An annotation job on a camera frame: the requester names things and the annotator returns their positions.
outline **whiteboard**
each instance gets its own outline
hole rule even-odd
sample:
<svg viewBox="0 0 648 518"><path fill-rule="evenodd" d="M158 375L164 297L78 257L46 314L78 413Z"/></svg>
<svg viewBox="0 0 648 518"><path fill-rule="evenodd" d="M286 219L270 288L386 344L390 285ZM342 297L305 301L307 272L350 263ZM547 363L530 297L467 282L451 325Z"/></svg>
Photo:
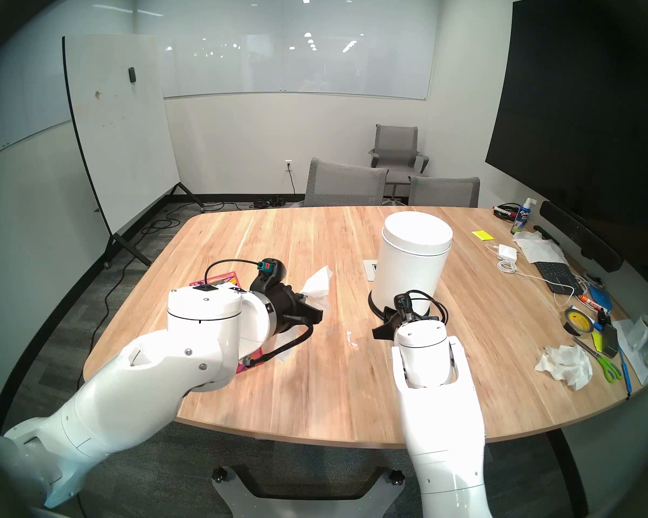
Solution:
<svg viewBox="0 0 648 518"><path fill-rule="evenodd" d="M70 119L62 36L131 33L133 1L58 0L0 49L0 150Z"/></svg>
<svg viewBox="0 0 648 518"><path fill-rule="evenodd" d="M63 54L84 164L106 226L115 233L180 181L156 40L67 36Z"/></svg>
<svg viewBox="0 0 648 518"><path fill-rule="evenodd" d="M137 6L147 14L138 15L136 32L158 38L165 97L285 90L427 98L439 0Z"/></svg>

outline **mesh chair back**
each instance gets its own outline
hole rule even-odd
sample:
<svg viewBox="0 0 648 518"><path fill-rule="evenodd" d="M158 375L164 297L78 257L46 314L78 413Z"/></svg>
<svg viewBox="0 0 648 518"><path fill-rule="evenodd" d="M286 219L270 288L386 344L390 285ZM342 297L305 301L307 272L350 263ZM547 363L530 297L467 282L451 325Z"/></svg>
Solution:
<svg viewBox="0 0 648 518"><path fill-rule="evenodd" d="M388 169L340 165L312 158L305 206L379 206Z"/></svg>
<svg viewBox="0 0 648 518"><path fill-rule="evenodd" d="M379 154L377 166L415 165L417 127L382 126L377 124L374 153Z"/></svg>
<svg viewBox="0 0 648 518"><path fill-rule="evenodd" d="M456 206L477 208L480 178L410 177L410 206Z"/></svg>

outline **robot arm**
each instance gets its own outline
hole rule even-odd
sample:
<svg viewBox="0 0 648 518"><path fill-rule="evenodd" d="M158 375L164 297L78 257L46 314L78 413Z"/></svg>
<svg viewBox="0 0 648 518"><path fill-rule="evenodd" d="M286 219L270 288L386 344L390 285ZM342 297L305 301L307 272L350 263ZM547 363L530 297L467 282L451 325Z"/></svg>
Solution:
<svg viewBox="0 0 648 518"><path fill-rule="evenodd" d="M53 508L83 487L87 472L109 454L152 437L175 419L190 392L218 390L270 336L322 319L281 280L277 260L259 264L245 291L232 284L182 287L168 294L168 327L136 338L48 418L19 423L0 437L0 462L35 506Z"/></svg>
<svg viewBox="0 0 648 518"><path fill-rule="evenodd" d="M423 516L490 517L484 422L463 345L447 337L441 321L422 318L406 307L410 301L397 299L394 383Z"/></svg>

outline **yellow sticky note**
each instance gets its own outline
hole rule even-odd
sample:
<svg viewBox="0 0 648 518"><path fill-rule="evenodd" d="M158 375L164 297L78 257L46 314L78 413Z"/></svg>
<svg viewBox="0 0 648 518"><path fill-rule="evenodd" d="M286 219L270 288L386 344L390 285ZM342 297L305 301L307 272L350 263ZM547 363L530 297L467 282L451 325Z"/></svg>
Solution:
<svg viewBox="0 0 648 518"><path fill-rule="evenodd" d="M603 335L597 330L593 330L593 343L598 352L603 352Z"/></svg>
<svg viewBox="0 0 648 518"><path fill-rule="evenodd" d="M494 239L492 236L490 236L485 230L478 230L476 232L471 232L476 238L480 238L480 241L489 241L490 239Z"/></svg>

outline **wooden table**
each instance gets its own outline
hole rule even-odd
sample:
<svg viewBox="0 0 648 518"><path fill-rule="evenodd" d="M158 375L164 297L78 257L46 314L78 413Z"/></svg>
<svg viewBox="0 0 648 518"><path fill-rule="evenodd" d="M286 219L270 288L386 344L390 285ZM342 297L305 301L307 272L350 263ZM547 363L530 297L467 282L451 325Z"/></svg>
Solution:
<svg viewBox="0 0 648 518"><path fill-rule="evenodd" d="M211 262L277 258L285 263L286 281L296 290L328 265L334 272L331 310L312 337L285 362L272 360L236 375L217 392L190 393L177 420L306 444L404 447L392 343L372 338L371 329L380 322L367 306L372 284L362 260L377 258L384 219L405 209L431 213L453 228L453 245L435 297L450 312L449 334L465 346L487 441L558 428L625 399L624 381L609 384L595 361L591 382L578 392L534 370L544 347L572 342L560 324L562 309L554 305L545 282L498 271L496 256L471 234L486 230L495 238L491 243L508 244L508 222L488 209L419 206L266 209L193 217L112 319L86 360L85 379L140 334L165 328L168 291L202 278ZM539 276L524 258L518 267ZM222 264L212 274L231 270L243 287L256 276L253 265L241 263ZM563 303L566 297L558 299ZM614 318L625 317L617 312ZM639 390L629 370L632 386Z"/></svg>

